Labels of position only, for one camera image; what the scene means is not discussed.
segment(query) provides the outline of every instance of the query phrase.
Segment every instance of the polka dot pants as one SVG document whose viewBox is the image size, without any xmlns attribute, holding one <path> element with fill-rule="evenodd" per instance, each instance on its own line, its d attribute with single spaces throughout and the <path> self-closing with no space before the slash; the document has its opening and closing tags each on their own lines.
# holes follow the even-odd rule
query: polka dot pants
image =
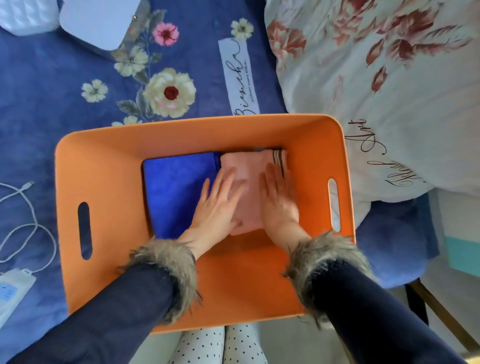
<svg viewBox="0 0 480 364">
<path fill-rule="evenodd" d="M 168 364 L 267 364 L 257 324 L 184 331 Z"/>
</svg>

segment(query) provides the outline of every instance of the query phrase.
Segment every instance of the bedding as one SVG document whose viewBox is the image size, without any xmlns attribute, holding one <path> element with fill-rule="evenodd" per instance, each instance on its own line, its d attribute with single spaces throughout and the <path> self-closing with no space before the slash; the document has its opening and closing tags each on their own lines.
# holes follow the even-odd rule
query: bedding
<svg viewBox="0 0 480 364">
<path fill-rule="evenodd" d="M 480 194 L 479 18 L 475 0 L 267 1 L 287 111 L 343 127 L 357 226 L 372 201 Z"/>
<path fill-rule="evenodd" d="M 235 43 L 229 41 L 220 52 L 219 40 L 237 37 L 242 49 L 248 50 L 250 73 L 245 79 L 256 91 L 255 97 L 253 93 L 248 95 L 252 107 L 261 113 L 285 112 L 275 56 L 264 31 L 264 3 L 256 0 L 181 3 L 152 0 L 151 3 L 153 12 L 148 31 L 130 54 L 115 54 L 115 62 L 84 49 L 61 31 L 15 37 L 0 29 L 3 91 L 0 182 L 21 187 L 34 181 L 25 194 L 35 208 L 38 222 L 55 236 L 54 152 L 64 135 L 112 125 L 124 127 L 247 112 L 246 108 L 237 110 L 238 100 L 246 98 L 238 86 L 235 90 L 237 72 L 222 68 L 222 64 L 225 65 L 222 59 L 232 55 L 227 53 L 228 47 Z M 246 61 L 244 49 L 242 55 Z M 140 92 L 147 87 L 149 93 Z M 0 188 L 1 197 L 10 192 Z M 372 207 L 363 222 L 369 228 L 358 231 L 360 247 L 369 253 L 377 252 L 375 247 L 379 247 L 384 253 L 372 254 L 373 259 L 382 259 L 373 262 L 374 268 L 394 267 L 388 272 L 377 271 L 388 278 L 382 284 L 398 284 L 398 277 L 411 279 L 422 270 L 428 258 L 426 247 L 435 250 L 434 240 L 427 239 L 421 229 L 411 228 L 413 223 L 419 223 L 419 211 L 429 212 L 428 203 L 380 203 L 379 207 Z M 384 241 L 391 238 L 391 234 L 382 230 L 386 218 L 389 219 L 388 231 L 399 234 L 409 229 L 410 253 L 402 250 L 405 245 L 401 239 Z M 0 204 L 0 240 L 15 227 L 30 222 L 29 208 L 21 197 L 15 196 Z M 5 259 L 18 249 L 29 233 L 28 228 L 15 233 L 0 252 L 0 258 Z M 418 267 L 412 268 L 407 262 L 400 264 L 395 254 L 387 254 L 388 251 L 395 254 L 401 251 L 403 258 L 417 262 Z M 18 255 L 1 263 L 0 271 L 13 267 L 37 269 L 51 254 L 50 238 L 40 231 Z M 5 363 L 66 317 L 59 256 L 35 276 L 37 280 L 32 289 L 0 329 L 0 363 Z"/>
</svg>

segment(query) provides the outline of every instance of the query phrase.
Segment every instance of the blue floral bedsheet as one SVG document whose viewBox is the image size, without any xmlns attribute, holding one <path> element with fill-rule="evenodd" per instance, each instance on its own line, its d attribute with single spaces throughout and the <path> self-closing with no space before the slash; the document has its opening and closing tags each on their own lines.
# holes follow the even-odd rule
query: blue floral bedsheet
<svg viewBox="0 0 480 364">
<path fill-rule="evenodd" d="M 137 46 L 128 54 L 114 53 L 115 61 L 88 51 L 62 31 L 15 37 L 0 29 L 0 182 L 20 188 L 34 181 L 25 193 L 39 223 L 55 235 L 57 142 L 84 129 L 231 115 L 218 40 L 247 39 L 260 112 L 285 112 L 262 0 L 187 0 L 169 2 L 166 9 L 159 0 L 151 4 L 151 21 Z M 1 197 L 10 193 L 0 188 Z M 21 197 L 0 204 L 1 240 L 30 222 Z M 381 226 L 381 217 L 370 224 Z M 0 258 L 18 249 L 30 232 L 16 232 Z M 0 264 L 0 271 L 38 269 L 51 253 L 49 237 L 39 230 L 23 251 Z M 33 288 L 0 329 L 0 364 L 66 317 L 58 255 L 35 275 Z"/>
</svg>

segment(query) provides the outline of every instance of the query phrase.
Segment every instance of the fur cuff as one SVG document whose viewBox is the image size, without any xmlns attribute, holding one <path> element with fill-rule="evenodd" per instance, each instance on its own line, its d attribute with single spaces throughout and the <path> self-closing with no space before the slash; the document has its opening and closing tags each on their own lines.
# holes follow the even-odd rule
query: fur cuff
<svg viewBox="0 0 480 364">
<path fill-rule="evenodd" d="M 165 314 L 162 324 L 174 323 L 190 307 L 193 300 L 200 299 L 195 258 L 185 244 L 174 240 L 152 239 L 130 253 L 130 262 L 125 268 L 138 263 L 156 264 L 160 268 L 165 268 L 177 281 L 178 290 L 174 305 Z"/>
<path fill-rule="evenodd" d="M 318 312 L 313 304 L 312 273 L 327 270 L 328 262 L 343 260 L 369 278 L 375 280 L 367 258 L 348 238 L 334 235 L 332 231 L 301 242 L 290 254 L 290 263 L 285 272 L 302 304 L 313 315 L 319 328 L 333 328 L 324 312 Z"/>
</svg>

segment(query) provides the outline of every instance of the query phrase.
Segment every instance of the folded blue towel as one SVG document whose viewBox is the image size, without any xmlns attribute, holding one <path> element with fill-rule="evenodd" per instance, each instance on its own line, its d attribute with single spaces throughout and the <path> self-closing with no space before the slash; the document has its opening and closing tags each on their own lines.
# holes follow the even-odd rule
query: folded blue towel
<svg viewBox="0 0 480 364">
<path fill-rule="evenodd" d="M 143 168 L 155 236 L 176 239 L 192 222 L 205 179 L 212 187 L 220 170 L 220 153 L 148 159 Z"/>
</svg>

